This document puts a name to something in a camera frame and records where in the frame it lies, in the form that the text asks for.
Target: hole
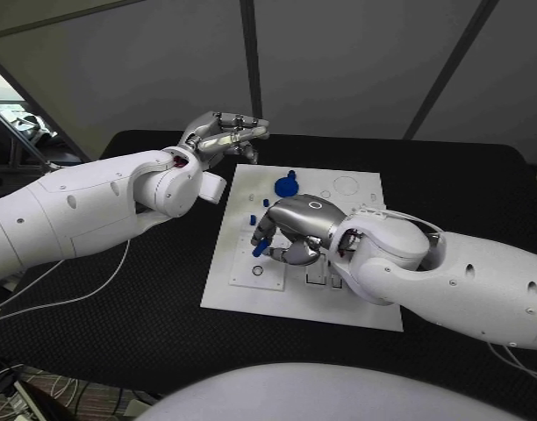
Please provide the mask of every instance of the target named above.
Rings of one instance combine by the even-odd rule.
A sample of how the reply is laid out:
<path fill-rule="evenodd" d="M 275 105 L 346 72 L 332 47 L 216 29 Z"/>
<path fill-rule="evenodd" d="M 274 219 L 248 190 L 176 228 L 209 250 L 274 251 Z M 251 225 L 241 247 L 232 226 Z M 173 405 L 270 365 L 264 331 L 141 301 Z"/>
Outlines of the hole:
<path fill-rule="evenodd" d="M 473 265 L 467 265 L 467 268 L 464 269 L 464 276 L 467 277 L 467 279 L 474 278 L 474 267 L 473 267 Z"/>
<path fill-rule="evenodd" d="M 68 195 L 66 197 L 68 206 L 75 209 L 76 208 L 76 199 L 72 195 Z"/>
<path fill-rule="evenodd" d="M 114 182 L 110 183 L 110 188 L 113 189 L 114 196 L 118 196 L 118 185 Z"/>
<path fill-rule="evenodd" d="M 528 282 L 528 294 L 537 295 L 537 282 Z"/>

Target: metal frame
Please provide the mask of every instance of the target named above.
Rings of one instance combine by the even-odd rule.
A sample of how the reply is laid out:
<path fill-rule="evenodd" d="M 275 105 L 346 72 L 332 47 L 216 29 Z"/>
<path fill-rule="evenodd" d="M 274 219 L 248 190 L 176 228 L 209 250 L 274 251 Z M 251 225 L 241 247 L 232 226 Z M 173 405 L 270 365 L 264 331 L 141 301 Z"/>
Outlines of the metal frame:
<path fill-rule="evenodd" d="M 27 141 L 25 134 L 12 126 L 3 114 L 0 113 L 0 123 L 12 134 L 12 149 L 9 152 L 9 165 L 0 165 L 0 172 L 20 173 L 20 172 L 49 172 L 59 169 L 59 166 L 48 161 L 45 155 Z M 20 165 L 22 148 L 35 157 L 39 165 Z"/>

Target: white plastic board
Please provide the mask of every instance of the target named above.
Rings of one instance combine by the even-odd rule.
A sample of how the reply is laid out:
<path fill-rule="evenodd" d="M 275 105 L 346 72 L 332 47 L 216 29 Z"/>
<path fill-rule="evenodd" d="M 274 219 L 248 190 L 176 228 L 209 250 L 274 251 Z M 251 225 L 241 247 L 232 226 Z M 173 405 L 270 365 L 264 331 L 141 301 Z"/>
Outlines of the white plastic board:
<path fill-rule="evenodd" d="M 250 216 L 255 215 L 260 222 L 262 200 L 273 204 L 280 199 L 274 182 L 290 169 L 296 172 L 299 194 L 323 197 L 346 214 L 362 203 L 385 209 L 379 174 L 238 165 L 200 306 L 402 332 L 398 306 L 363 301 L 329 272 L 324 256 L 309 267 L 286 266 L 265 256 L 252 257 L 255 227 Z M 288 244 L 277 234 L 274 246 Z"/>

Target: black textured surface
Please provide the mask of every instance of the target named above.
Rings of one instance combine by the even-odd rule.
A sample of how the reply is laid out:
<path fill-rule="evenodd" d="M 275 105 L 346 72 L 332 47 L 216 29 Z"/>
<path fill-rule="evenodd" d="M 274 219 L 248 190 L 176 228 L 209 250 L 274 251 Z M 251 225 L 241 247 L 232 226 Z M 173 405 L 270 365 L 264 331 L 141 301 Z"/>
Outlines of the black textured surface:
<path fill-rule="evenodd" d="M 104 157 L 163 148 L 177 137 L 123 132 Z M 265 165 L 379 172 L 389 209 L 537 253 L 537 181 L 509 147 L 280 135 L 255 143 Z M 229 181 L 234 168 L 228 157 L 213 172 Z M 97 296 L 0 322 L 0 356 L 157 392 L 252 364 L 320 361 L 404 375 L 537 419 L 537 381 L 482 342 L 407 310 L 405 333 L 394 333 L 199 307 L 226 195 L 218 205 L 199 200 L 180 220 L 131 240 L 120 274 Z M 69 261 L 6 311 L 91 291 L 123 249 Z M 19 288 L 45 268 L 29 270 Z M 518 355 L 537 368 L 537 352 Z"/>

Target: black tablecloth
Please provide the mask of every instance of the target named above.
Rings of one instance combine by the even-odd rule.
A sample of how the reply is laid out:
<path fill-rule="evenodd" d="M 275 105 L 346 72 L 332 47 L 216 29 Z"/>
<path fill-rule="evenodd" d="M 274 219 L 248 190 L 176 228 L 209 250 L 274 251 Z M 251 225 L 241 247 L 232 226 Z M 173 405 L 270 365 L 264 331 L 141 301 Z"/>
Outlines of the black tablecloth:
<path fill-rule="evenodd" d="M 104 158 L 160 149 L 179 136 L 123 132 Z M 389 209 L 537 253 L 537 181 L 508 146 L 284 135 L 255 145 L 265 165 L 378 172 Z M 226 181 L 237 160 L 226 157 L 213 170 Z M 405 333 L 395 333 L 199 307 L 226 196 L 228 188 L 218 205 L 199 200 L 182 219 L 131 240 L 123 269 L 100 294 L 0 322 L 0 356 L 61 375 L 156 392 L 267 362 L 343 364 L 437 384 L 537 419 L 537 381 L 505 366 L 485 343 L 405 309 Z M 6 312 L 89 292 L 111 274 L 123 249 L 65 263 Z M 45 269 L 27 271 L 19 288 Z M 537 368 L 537 352 L 518 354 Z"/>

